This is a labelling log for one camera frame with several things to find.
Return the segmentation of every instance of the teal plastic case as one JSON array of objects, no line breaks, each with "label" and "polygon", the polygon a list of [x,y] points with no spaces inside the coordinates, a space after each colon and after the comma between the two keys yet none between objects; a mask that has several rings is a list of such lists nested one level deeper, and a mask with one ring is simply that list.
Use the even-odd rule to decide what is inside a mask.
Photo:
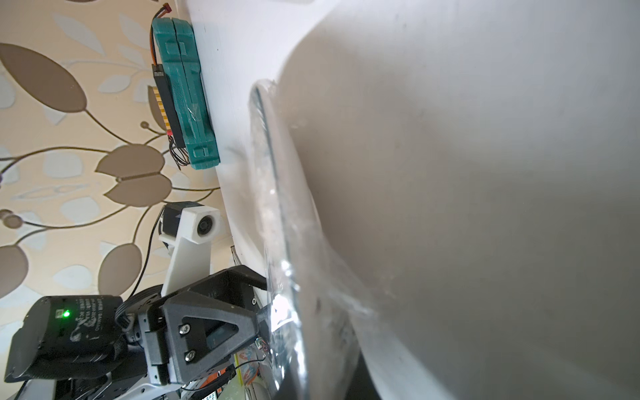
[{"label": "teal plastic case", "polygon": [[220,164],[220,155],[202,90],[193,28],[175,18],[156,18],[152,24],[191,166],[212,168]]}]

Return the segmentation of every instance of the screw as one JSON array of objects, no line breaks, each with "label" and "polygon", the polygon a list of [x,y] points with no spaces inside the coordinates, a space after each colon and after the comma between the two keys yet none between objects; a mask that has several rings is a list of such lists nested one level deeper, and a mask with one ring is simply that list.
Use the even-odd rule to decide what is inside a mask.
[{"label": "screw", "polygon": [[189,350],[189,353],[187,353],[187,354],[184,356],[184,360],[185,360],[186,362],[193,361],[193,359],[194,359],[194,358],[196,358],[196,351],[195,351],[195,350]]}]

